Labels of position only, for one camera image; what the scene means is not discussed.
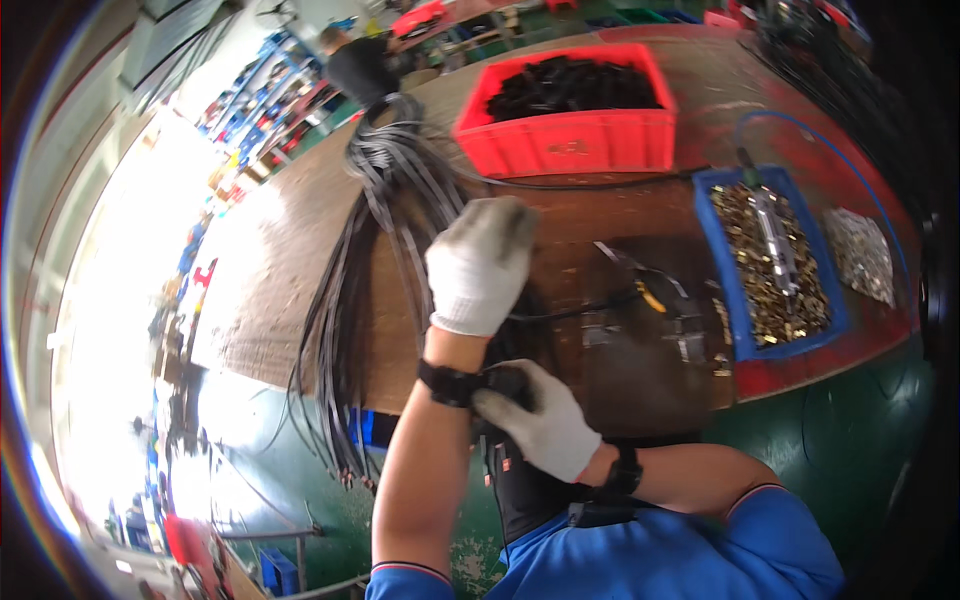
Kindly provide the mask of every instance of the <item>blue shirt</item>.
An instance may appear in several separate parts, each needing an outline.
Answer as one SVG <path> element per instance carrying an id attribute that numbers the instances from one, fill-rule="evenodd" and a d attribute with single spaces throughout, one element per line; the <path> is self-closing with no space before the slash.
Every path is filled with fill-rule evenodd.
<path id="1" fill-rule="evenodd" d="M 748 492 L 727 526 L 663 509 L 578 529 L 566 515 L 510 544 L 507 574 L 486 598 L 830 598 L 843 571 L 813 515 L 780 486 Z M 417 564 L 381 563 L 368 600 L 453 598 L 446 578 Z"/>

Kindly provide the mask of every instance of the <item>blue hose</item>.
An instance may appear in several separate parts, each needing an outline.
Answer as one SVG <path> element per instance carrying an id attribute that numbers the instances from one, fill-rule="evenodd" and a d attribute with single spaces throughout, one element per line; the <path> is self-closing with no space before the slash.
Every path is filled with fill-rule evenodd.
<path id="1" fill-rule="evenodd" d="M 853 166 L 853 163 L 850 162 L 850 159 L 847 158 L 842 152 L 840 152 L 840 149 L 834 146 L 833 143 L 830 142 L 830 140 L 826 139 L 825 137 L 820 135 L 818 132 L 811 129 L 810 126 L 808 126 L 806 123 L 793 118 L 789 114 L 778 112 L 776 110 L 753 110 L 751 112 L 744 114 L 743 116 L 741 116 L 739 119 L 736 120 L 736 126 L 733 128 L 733 145 L 736 146 L 737 148 L 742 148 L 743 143 L 741 141 L 741 134 L 743 132 L 743 125 L 750 119 L 753 119 L 755 117 L 764 117 L 764 116 L 779 117 L 781 119 L 790 121 L 791 123 L 793 123 L 794 125 L 796 125 L 797 127 L 803 130 L 806 130 L 811 135 L 813 135 L 823 143 L 827 144 L 827 147 L 833 150 L 837 156 L 840 156 L 840 158 L 847 163 L 847 166 L 851 168 L 851 170 L 857 176 L 857 178 L 860 179 L 860 182 L 863 183 L 863 186 L 867 188 L 867 192 L 870 194 L 870 197 L 874 199 L 874 204 L 876 204 L 877 210 L 880 211 L 880 216 L 883 217 L 883 223 L 886 224 L 887 229 L 890 231 L 890 236 L 893 238 L 894 247 L 897 248 L 897 255 L 900 258 L 900 266 L 903 268 L 903 278 L 906 279 L 907 301 L 912 302 L 913 286 L 910 285 L 910 272 L 906 268 L 906 258 L 903 257 L 903 248 L 900 247 L 900 240 L 897 238 L 897 233 L 894 231 L 894 226 L 890 223 L 890 217 L 887 216 L 887 211 L 883 209 L 883 204 L 880 203 L 880 198 L 876 196 L 876 192 L 874 192 L 874 188 L 870 187 L 870 184 L 867 183 L 867 180 L 857 170 L 857 168 Z M 910 320 L 910 331 L 912 332 L 913 317 L 909 313 L 910 311 L 908 310 L 907 317 Z"/>

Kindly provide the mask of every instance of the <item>plastic bag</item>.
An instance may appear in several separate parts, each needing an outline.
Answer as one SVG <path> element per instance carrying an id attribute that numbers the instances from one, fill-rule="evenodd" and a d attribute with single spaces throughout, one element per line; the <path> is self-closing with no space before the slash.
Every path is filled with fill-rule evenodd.
<path id="1" fill-rule="evenodd" d="M 861 294 L 895 307 L 894 263 L 887 240 L 874 220 L 837 208 L 824 217 L 824 230 L 840 280 Z"/>

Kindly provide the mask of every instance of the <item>yellow handle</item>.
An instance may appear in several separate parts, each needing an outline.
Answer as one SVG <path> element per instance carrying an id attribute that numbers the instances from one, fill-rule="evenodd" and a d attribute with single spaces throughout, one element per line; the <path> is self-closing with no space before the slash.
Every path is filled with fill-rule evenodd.
<path id="1" fill-rule="evenodd" d="M 656 310 L 659 313 L 666 312 L 666 306 L 660 303 L 653 294 L 650 293 L 650 290 L 647 289 L 647 286 L 643 284 L 643 281 L 638 281 L 636 283 L 636 290 L 643 296 L 644 300 L 647 300 L 647 303 L 650 304 L 650 307 Z"/>

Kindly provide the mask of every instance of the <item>cable bundle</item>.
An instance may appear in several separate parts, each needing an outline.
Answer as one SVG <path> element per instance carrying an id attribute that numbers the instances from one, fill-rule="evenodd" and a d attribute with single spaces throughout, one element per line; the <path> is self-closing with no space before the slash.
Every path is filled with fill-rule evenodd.
<path id="1" fill-rule="evenodd" d="M 393 112 L 393 122 L 375 128 L 373 122 L 387 109 Z M 363 181 L 364 190 L 350 211 L 310 303 L 287 392 L 288 411 L 296 411 L 303 421 L 292 423 L 327 471 L 347 487 L 359 476 L 374 492 L 379 472 L 359 433 L 373 242 L 380 230 L 387 234 L 422 353 L 423 335 L 433 311 L 422 256 L 467 202 L 446 160 L 423 145 L 421 120 L 420 103 L 410 96 L 391 94 L 366 112 L 347 145 L 348 171 Z M 492 360 L 512 355 L 506 351 L 505 335 L 506 331 L 494 339 Z M 309 351 L 311 342 L 315 352 Z M 308 365 L 305 359 L 311 353 L 316 360 Z M 304 395 L 304 380 L 311 368 L 316 397 L 312 410 Z M 351 410 L 356 417 L 356 441 L 349 430 Z"/>
<path id="2" fill-rule="evenodd" d="M 765 22 L 756 48 L 741 44 L 796 87 L 850 136 L 897 194 L 915 223 L 928 211 L 929 165 L 899 94 L 840 39 L 812 6 Z"/>

